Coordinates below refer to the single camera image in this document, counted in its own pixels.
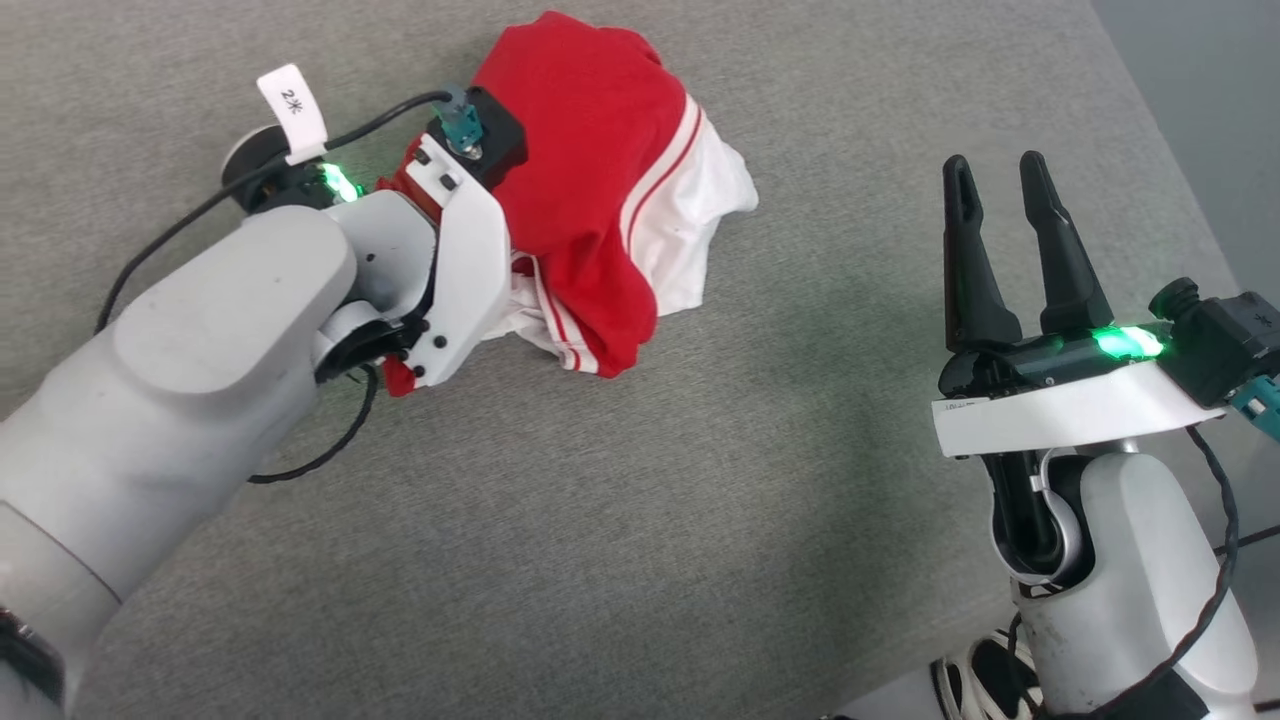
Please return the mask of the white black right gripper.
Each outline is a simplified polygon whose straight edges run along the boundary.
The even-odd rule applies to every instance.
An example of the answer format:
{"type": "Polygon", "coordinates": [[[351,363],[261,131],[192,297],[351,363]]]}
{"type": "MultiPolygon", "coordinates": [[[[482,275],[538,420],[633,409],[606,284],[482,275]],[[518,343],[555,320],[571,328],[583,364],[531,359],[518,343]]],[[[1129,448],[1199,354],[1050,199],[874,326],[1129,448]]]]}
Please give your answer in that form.
{"type": "MultiPolygon", "coordinates": [[[[1111,325],[1114,311],[1042,152],[1021,155],[1020,179],[1044,287],[1039,328],[1043,334],[1088,332],[955,357],[945,374],[965,387],[931,405],[942,455],[1098,445],[1225,416],[1222,406],[1197,404],[1157,364],[1172,347],[1169,325],[1111,325]]],[[[1021,325],[989,264],[968,160],[948,158],[942,181],[945,346],[964,354],[1015,345],[1021,325]]]]}

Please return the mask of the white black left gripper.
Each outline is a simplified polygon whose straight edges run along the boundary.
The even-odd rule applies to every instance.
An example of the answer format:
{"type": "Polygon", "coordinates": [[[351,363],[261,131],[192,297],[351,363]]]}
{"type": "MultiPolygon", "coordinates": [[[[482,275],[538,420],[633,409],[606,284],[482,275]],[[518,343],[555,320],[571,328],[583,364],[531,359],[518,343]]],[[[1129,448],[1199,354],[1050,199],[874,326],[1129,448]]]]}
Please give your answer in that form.
{"type": "Polygon", "coordinates": [[[498,323],[509,299],[506,214],[480,179],[430,135],[419,141],[426,161],[408,177],[440,208],[429,328],[406,364],[417,388],[447,382],[498,323]]]}

